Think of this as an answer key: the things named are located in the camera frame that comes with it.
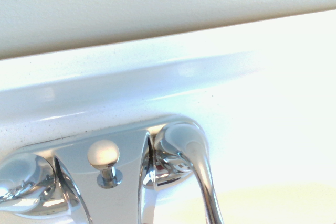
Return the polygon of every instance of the sink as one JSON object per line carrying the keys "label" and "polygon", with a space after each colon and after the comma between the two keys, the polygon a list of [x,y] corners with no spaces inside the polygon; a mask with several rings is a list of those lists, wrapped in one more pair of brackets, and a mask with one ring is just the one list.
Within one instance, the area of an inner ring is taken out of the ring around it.
{"label": "sink", "polygon": [[[0,61],[0,159],[179,114],[209,141],[226,224],[336,222],[336,11]],[[205,223],[194,177],[154,223]],[[0,212],[4,223],[30,220]]]}

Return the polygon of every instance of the chrome faucet handle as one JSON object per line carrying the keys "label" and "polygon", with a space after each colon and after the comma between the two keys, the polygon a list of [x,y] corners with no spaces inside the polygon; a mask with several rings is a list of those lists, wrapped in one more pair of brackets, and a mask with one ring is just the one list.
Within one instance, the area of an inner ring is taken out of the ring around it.
{"label": "chrome faucet handle", "polygon": [[100,140],[91,145],[88,160],[92,167],[100,171],[97,183],[108,189],[119,185],[122,173],[114,167],[120,156],[118,146],[111,140]]}
{"label": "chrome faucet handle", "polygon": [[223,224],[208,160],[207,141],[196,124],[174,122],[164,126],[154,140],[154,156],[166,169],[179,174],[192,170],[204,199],[207,222]]}
{"label": "chrome faucet handle", "polygon": [[48,201],[55,187],[54,170],[41,156],[16,154],[0,164],[0,210],[31,211]]}

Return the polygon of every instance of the lever handle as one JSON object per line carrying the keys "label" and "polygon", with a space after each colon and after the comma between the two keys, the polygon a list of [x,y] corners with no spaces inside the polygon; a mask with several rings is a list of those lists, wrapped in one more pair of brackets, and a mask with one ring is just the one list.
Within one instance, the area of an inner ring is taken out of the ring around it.
{"label": "lever handle", "polygon": [[55,191],[52,166],[35,154],[17,154],[0,164],[0,210],[27,212]]}
{"label": "lever handle", "polygon": [[203,131],[194,124],[171,123],[159,131],[154,141],[156,159],[165,167],[179,158],[195,174],[202,191],[207,221],[223,224],[208,160],[207,141]]}

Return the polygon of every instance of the sink basin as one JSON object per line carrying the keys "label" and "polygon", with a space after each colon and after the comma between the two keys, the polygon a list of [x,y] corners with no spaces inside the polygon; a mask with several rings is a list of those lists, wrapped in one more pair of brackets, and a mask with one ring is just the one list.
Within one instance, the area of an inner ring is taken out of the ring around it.
{"label": "sink basin", "polygon": [[[226,224],[336,222],[336,11],[0,61],[0,159],[168,114],[209,141]],[[194,177],[154,223],[205,223]],[[0,212],[4,223],[29,220]]]}

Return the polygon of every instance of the chrome faucet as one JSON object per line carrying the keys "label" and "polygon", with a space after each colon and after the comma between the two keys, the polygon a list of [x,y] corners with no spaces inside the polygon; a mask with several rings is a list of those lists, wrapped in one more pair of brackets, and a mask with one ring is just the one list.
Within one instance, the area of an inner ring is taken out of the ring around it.
{"label": "chrome faucet", "polygon": [[158,192],[195,174],[222,224],[202,128],[178,116],[23,147],[0,165],[0,210],[76,224],[151,224]]}
{"label": "chrome faucet", "polygon": [[162,166],[176,173],[192,170],[201,188],[208,224],[223,223],[212,181],[206,137],[198,125],[167,124],[155,138],[154,156]]}

